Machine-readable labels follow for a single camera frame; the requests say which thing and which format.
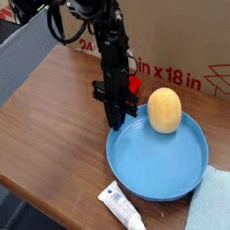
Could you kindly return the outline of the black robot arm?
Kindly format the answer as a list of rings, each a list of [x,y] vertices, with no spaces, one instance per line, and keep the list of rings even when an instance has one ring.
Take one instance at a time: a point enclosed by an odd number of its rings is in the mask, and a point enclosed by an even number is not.
[[[101,54],[104,79],[92,83],[93,97],[104,103],[109,127],[119,130],[127,115],[138,113],[138,98],[129,87],[128,61],[132,57],[127,50],[129,41],[124,28],[121,8],[116,0],[8,0],[14,18],[25,24],[42,8],[47,9],[48,28],[54,39],[64,45],[79,39],[87,30],[93,36]],[[67,38],[63,32],[60,8],[66,6],[70,14],[82,21],[78,32]]]

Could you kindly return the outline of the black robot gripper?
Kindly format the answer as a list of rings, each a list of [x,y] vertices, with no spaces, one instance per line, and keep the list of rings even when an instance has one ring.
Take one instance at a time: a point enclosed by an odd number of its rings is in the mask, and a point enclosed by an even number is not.
[[[104,103],[109,127],[118,131],[125,122],[126,113],[137,115],[138,98],[130,91],[128,55],[120,41],[106,38],[101,41],[100,53],[104,80],[92,83],[93,96]]]

